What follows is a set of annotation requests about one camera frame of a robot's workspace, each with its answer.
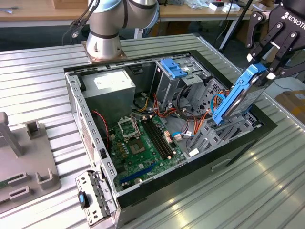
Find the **wooden workbench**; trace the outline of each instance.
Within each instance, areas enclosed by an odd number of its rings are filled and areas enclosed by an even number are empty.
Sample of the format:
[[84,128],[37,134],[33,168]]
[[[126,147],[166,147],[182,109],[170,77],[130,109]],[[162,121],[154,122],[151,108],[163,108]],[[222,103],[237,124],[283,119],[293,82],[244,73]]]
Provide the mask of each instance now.
[[[71,21],[79,17],[83,10],[59,10],[54,9],[52,0],[0,0],[0,7],[18,6],[20,9],[13,10],[13,14],[0,12],[0,21]],[[234,20],[241,14],[231,12],[228,19]],[[160,17],[162,21],[206,21],[206,20],[224,20],[227,13],[222,11],[213,11],[210,8],[192,9],[187,5],[182,6],[160,6]]]
[[[0,28],[69,25],[83,13],[83,10],[80,9],[55,9],[52,0],[0,0],[0,7],[12,6],[18,6],[20,9],[13,10],[13,14],[0,11]],[[210,8],[192,9],[187,5],[167,5],[160,6],[159,22],[233,20],[221,45],[222,47],[231,34],[241,12],[242,9],[239,12],[231,12],[227,17],[227,13],[213,11]],[[244,19],[249,19],[251,13],[249,10]],[[134,38],[141,38],[142,33],[143,29],[135,29]]]

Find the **desk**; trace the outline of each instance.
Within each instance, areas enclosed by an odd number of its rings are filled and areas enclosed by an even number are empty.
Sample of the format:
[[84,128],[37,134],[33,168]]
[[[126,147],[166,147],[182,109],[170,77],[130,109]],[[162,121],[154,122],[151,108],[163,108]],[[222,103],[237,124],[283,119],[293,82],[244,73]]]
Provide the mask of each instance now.
[[[229,80],[240,72],[201,37],[191,34],[122,41],[129,58],[197,50]],[[67,45],[0,52],[0,111],[10,128],[44,123],[61,188],[0,214],[2,229],[88,229],[74,178],[90,168],[71,114],[64,67],[88,63],[84,47]],[[305,133],[264,94],[256,105],[278,127],[238,161],[121,229],[303,228]]]
[[[27,27],[27,26],[54,26],[70,25],[78,18],[83,10],[56,10],[52,0],[0,0],[0,7],[18,6],[20,9],[13,10],[13,14],[0,12],[1,27]],[[249,19],[249,10],[244,19]],[[231,12],[228,20],[233,20],[231,27],[225,37],[228,38],[241,11]],[[167,21],[221,21],[225,20],[227,13],[213,11],[210,8],[192,9],[187,5],[182,6],[160,6],[160,20]],[[134,38],[142,37],[142,29],[136,29]]]

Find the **red cable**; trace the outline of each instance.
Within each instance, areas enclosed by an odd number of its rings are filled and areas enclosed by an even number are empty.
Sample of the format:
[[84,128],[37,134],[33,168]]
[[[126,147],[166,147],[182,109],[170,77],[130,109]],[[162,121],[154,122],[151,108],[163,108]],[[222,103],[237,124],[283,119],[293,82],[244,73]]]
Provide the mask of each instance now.
[[105,129],[106,129],[106,136],[107,136],[107,148],[108,148],[108,143],[109,143],[109,139],[108,139],[108,128],[107,128],[107,123],[106,123],[106,120],[103,118],[103,116],[101,116],[100,113],[98,113],[97,111],[92,111],[94,113],[96,113],[104,122],[104,125],[105,125]]

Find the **robotiq logo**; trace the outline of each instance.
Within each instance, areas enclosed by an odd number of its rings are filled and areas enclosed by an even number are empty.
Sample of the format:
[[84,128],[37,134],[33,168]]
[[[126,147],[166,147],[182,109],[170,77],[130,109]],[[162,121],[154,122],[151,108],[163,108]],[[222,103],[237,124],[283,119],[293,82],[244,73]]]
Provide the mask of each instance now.
[[305,23],[300,21],[299,19],[293,17],[292,15],[290,15],[288,12],[285,13],[284,16],[281,17],[282,19],[287,19],[291,22],[293,22],[294,24],[300,26],[302,29],[305,30]]

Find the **aluminum slotted table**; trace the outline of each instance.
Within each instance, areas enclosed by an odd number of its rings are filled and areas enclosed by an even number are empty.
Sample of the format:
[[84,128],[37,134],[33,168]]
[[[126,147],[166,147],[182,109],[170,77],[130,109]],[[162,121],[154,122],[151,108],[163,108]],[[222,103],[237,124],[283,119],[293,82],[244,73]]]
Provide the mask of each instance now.
[[[128,57],[198,50],[234,82],[240,72],[203,38],[122,41]],[[0,52],[0,111],[11,129],[37,119],[47,128],[62,187],[0,215],[1,229],[88,228],[74,178],[90,168],[63,68],[88,63],[82,45]],[[305,133],[268,95],[256,103],[278,127],[226,170],[190,187],[124,228],[303,228]]]

